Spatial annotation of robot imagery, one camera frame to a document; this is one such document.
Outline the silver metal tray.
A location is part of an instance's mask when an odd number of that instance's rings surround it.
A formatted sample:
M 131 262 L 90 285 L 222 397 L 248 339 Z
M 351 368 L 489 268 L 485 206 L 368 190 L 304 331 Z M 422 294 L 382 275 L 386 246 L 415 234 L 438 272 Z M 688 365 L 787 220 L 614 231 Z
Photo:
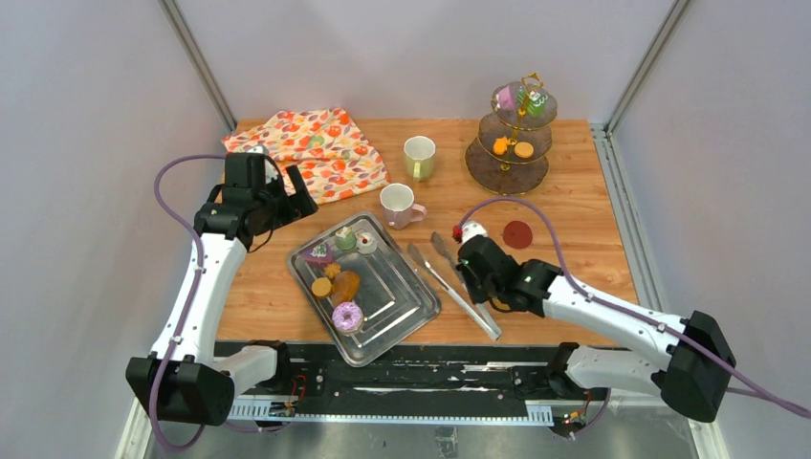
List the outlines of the silver metal tray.
M 378 249 L 371 255 L 360 254 L 356 248 L 338 249 L 334 234 L 344 226 L 355 233 L 370 232 L 377 239 Z M 364 322 L 355 333 L 339 333 L 331 319 L 335 307 L 330 296 L 316 298 L 310 290 L 315 279 L 326 277 L 326 265 L 306 262 L 300 254 L 320 242 L 330 244 L 333 262 L 340 264 L 342 272 L 355 272 L 361 277 L 361 286 L 351 301 L 362 308 Z M 357 213 L 297 248 L 288 256 L 287 266 L 344 361 L 353 367 L 371 363 L 441 311 L 438 294 L 416 273 L 384 225 L 369 212 Z

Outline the orange fish-shaped cookie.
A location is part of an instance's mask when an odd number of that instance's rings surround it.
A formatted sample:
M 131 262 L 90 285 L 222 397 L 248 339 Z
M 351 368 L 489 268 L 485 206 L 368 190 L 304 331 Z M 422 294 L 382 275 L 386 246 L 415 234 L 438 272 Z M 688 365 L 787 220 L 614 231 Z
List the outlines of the orange fish-shaped cookie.
M 510 140 L 506 137 L 497 138 L 493 142 L 493 153 L 496 156 L 503 156 L 510 146 Z

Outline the green kiwi cake slice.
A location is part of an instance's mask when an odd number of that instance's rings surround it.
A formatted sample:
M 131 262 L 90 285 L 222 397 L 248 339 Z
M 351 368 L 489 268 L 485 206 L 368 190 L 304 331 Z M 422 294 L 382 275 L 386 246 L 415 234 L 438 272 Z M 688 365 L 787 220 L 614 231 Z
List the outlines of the green kiwi cake slice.
M 537 119 L 545 111 L 549 95 L 545 90 L 519 88 L 515 96 L 515 107 L 521 117 Z

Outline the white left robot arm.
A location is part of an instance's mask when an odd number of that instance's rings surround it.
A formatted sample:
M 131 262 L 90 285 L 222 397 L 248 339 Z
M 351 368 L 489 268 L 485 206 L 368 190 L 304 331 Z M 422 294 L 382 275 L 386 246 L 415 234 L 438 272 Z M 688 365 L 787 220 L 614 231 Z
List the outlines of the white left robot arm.
M 254 238 L 272 235 L 318 206 L 298 168 L 280 168 L 264 146 L 222 159 L 224 181 L 192 221 L 168 211 L 192 236 L 189 265 L 158 339 L 125 370 L 136 398 L 159 421 L 220 426 L 247 390 L 259 384 L 280 395 L 293 382 L 280 341 L 255 341 L 220 361 L 214 345 L 231 284 Z

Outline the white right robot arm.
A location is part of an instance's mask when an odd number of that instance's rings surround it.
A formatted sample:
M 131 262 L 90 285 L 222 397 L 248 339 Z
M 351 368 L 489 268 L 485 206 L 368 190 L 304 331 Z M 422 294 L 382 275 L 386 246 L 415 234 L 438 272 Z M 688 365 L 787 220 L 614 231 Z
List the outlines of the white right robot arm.
M 455 269 L 475 302 L 567 321 L 620 344 L 618 350 L 561 344 L 546 373 L 555 396 L 618 388 L 659 396 L 694 421 L 715 420 L 736 361 L 714 317 L 658 313 L 593 289 L 553 264 L 519 263 L 475 221 L 455 227 L 453 237 L 460 244 Z

